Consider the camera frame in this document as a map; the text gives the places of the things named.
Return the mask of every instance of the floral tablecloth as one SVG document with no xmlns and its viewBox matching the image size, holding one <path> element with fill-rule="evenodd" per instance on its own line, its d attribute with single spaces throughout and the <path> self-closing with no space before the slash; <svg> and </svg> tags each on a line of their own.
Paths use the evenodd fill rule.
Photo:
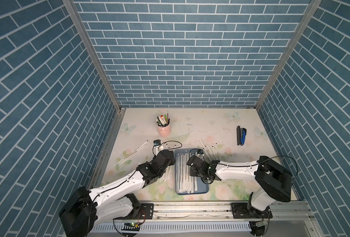
<svg viewBox="0 0 350 237">
<path fill-rule="evenodd" d="M 155 118 L 169 113 L 171 134 L 158 135 Z M 246 141 L 237 145 L 236 128 L 246 128 Z M 134 170 L 137 165 L 153 158 L 153 141 L 175 140 L 182 143 L 182 149 L 201 148 L 205 144 L 218 145 L 220 159 L 228 162 L 249 162 L 259 156 L 276 156 L 255 109 L 229 108 L 128 108 L 122 120 L 102 185 L 113 182 Z M 132 154 L 145 141 L 147 145 Z M 178 148 L 180 144 L 169 142 L 168 147 Z M 139 200 L 248 200 L 251 192 L 259 185 L 252 181 L 230 179 L 215 181 L 209 185 L 209 192 L 200 195 L 178 195 L 175 192 L 175 169 L 170 178 L 157 181 L 136 191 Z"/>
</svg>

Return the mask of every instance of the black cable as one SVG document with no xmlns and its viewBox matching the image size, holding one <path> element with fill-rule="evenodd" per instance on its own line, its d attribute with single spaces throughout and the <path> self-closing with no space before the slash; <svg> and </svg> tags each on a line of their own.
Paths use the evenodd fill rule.
<svg viewBox="0 0 350 237">
<path fill-rule="evenodd" d="M 260 164 L 262 164 L 263 162 L 266 162 L 266 161 L 268 161 L 268 160 L 277 158 L 277 157 L 288 157 L 288 158 L 291 158 L 291 159 L 294 161 L 294 163 L 295 163 L 295 165 L 296 165 L 296 175 L 295 175 L 294 180 L 293 180 L 292 183 L 291 183 L 291 185 L 293 185 L 294 182 L 295 182 L 295 180 L 296 180 L 296 178 L 297 178 L 297 176 L 299 175 L 299 166 L 297 165 L 296 160 L 295 160 L 293 157 L 290 157 L 290 156 L 286 156 L 286 155 L 277 155 L 277 156 L 268 158 L 268 159 L 266 159 L 266 160 L 263 160 L 263 161 L 261 161 L 261 162 L 259 162 L 259 163 L 256 163 L 256 164 L 254 164 L 254 165 L 239 165 L 239 166 L 238 166 L 238 165 L 228 165 L 228 166 L 230 166 L 230 167 L 253 167 L 253 166 L 256 166 L 256 165 L 260 165 Z M 211 165 L 209 165 L 209 167 L 208 167 L 208 174 L 209 174 L 209 169 L 210 169 L 210 167 L 211 167 L 212 165 L 225 165 L 225 164 L 217 163 L 217 164 L 211 164 Z"/>
<path fill-rule="evenodd" d="M 164 149 L 164 150 L 178 149 L 178 148 L 181 148 L 181 147 L 183 146 L 183 144 L 182 144 L 180 141 L 173 141 L 173 142 L 179 143 L 179 144 L 180 144 L 180 147 L 177 147 L 177 148 L 169 148 L 169 149 Z"/>
<path fill-rule="evenodd" d="M 125 183 L 125 182 L 126 182 L 126 179 L 125 179 L 124 182 L 120 183 L 120 184 L 117 185 L 116 187 L 113 187 L 113 188 L 110 188 L 110 189 L 107 189 L 107 190 L 102 191 L 101 193 L 99 193 L 98 195 L 96 195 L 96 197 L 92 200 L 91 209 L 90 209 L 90 211 L 89 211 L 89 218 L 88 218 L 88 226 L 87 226 L 87 234 L 86 234 L 86 237 L 87 237 L 87 235 L 88 235 L 89 222 L 90 222 L 90 220 L 91 220 L 91 211 L 92 211 L 92 206 L 93 206 L 93 204 L 94 204 L 95 199 L 96 199 L 97 197 L 100 197 L 100 194 L 105 193 L 105 192 L 107 192 L 107 191 L 109 191 L 109 190 L 118 188 L 118 187 L 120 187 L 120 186 L 121 186 L 123 183 Z"/>
<path fill-rule="evenodd" d="M 267 233 L 267 231 L 269 230 L 269 227 L 270 227 L 270 214 L 269 214 L 268 212 L 266 212 L 266 213 L 267 213 L 267 216 L 268 216 L 268 220 L 267 220 L 267 229 L 264 231 L 264 233 L 262 234 L 262 236 L 263 236 L 264 234 Z"/>
<path fill-rule="evenodd" d="M 122 236 L 124 236 L 124 237 L 127 237 L 128 235 L 124 235 L 123 233 L 121 233 L 119 230 L 117 230 L 117 228 L 116 228 L 116 226 L 114 225 L 114 219 L 113 219 L 113 227 L 114 227 L 114 229 L 120 234 L 120 235 L 122 235 Z"/>
<path fill-rule="evenodd" d="M 211 183 L 213 183 L 213 181 L 210 182 L 210 183 L 206 183 L 206 182 L 204 182 L 203 178 L 200 178 L 200 179 L 201 179 L 201 182 L 203 182 L 203 183 L 205 183 L 205 184 L 211 184 Z"/>
</svg>

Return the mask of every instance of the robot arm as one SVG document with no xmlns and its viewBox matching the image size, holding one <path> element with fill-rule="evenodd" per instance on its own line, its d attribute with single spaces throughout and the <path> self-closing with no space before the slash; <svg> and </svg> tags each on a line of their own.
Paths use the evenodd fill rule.
<svg viewBox="0 0 350 237">
<path fill-rule="evenodd" d="M 291 172 L 267 156 L 258 161 L 229 163 L 212 160 L 210 163 L 193 155 L 187 165 L 205 182 L 225 179 L 244 179 L 257 182 L 261 187 L 250 195 L 248 210 L 264 211 L 274 201 L 291 200 Z"/>
<path fill-rule="evenodd" d="M 66 236 L 83 237 L 94 225 L 117 217 L 135 218 L 140 203 L 131 193 L 156 182 L 175 163 L 173 151 L 165 150 L 160 140 L 154 141 L 154 149 L 152 161 L 140 164 L 125 177 L 90 190 L 78 188 L 59 212 Z"/>
</svg>

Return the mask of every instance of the pink pen holder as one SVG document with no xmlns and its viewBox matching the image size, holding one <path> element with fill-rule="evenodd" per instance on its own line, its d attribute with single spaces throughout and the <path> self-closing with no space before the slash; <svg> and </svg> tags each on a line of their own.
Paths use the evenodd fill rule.
<svg viewBox="0 0 350 237">
<path fill-rule="evenodd" d="M 158 127 L 158 134 L 159 134 L 159 136 L 168 136 L 168 135 L 170 135 L 170 133 L 171 133 L 170 123 L 168 123 L 168 125 L 165 126 L 165 127 L 160 127 L 158 125 L 157 125 L 157 127 Z"/>
</svg>

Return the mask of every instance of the brick wallpaper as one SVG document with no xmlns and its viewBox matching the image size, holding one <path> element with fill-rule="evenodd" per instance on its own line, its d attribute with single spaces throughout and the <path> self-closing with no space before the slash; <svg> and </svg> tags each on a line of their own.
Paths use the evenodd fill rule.
<svg viewBox="0 0 350 237">
<path fill-rule="evenodd" d="M 259 114 L 325 236 L 350 237 L 350 0 L 321 2 Z"/>
<path fill-rule="evenodd" d="M 114 113 L 61 0 L 0 0 L 0 237 L 62 236 Z"/>
<path fill-rule="evenodd" d="M 75 0 L 123 107 L 252 107 L 310 0 Z"/>
</svg>

